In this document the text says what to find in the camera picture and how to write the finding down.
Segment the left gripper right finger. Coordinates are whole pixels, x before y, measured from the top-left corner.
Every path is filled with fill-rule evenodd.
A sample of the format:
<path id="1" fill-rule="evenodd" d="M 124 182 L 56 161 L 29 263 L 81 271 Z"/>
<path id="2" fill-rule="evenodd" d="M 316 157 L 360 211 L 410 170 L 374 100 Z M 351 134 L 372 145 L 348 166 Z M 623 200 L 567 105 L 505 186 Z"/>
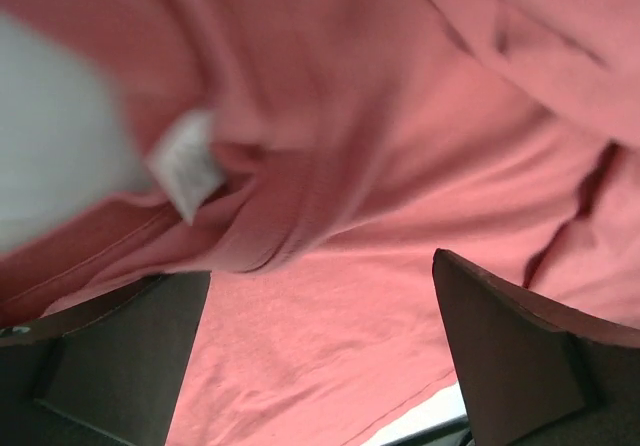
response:
<path id="1" fill-rule="evenodd" d="M 636 445 L 639 331 L 439 249 L 433 281 L 478 445 Z"/>

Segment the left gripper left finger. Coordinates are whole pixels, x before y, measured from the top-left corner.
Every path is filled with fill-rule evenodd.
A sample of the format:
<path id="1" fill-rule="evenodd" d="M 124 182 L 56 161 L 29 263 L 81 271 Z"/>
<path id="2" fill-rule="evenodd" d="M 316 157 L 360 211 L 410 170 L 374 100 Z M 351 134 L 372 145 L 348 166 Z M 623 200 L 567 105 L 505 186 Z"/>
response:
<path id="1" fill-rule="evenodd" d="M 2 444 L 165 444 L 209 281 L 148 277 L 3 328 Z"/>

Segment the pink t shirt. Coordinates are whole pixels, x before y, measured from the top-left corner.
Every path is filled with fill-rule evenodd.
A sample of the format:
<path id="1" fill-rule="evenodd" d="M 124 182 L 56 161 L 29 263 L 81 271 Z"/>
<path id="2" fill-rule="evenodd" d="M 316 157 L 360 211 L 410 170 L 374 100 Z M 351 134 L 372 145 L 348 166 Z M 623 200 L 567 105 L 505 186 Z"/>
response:
<path id="1" fill-rule="evenodd" d="M 436 406 L 439 248 L 638 325 L 639 0 L 1 0 L 1 323 L 209 272 L 170 444 Z"/>

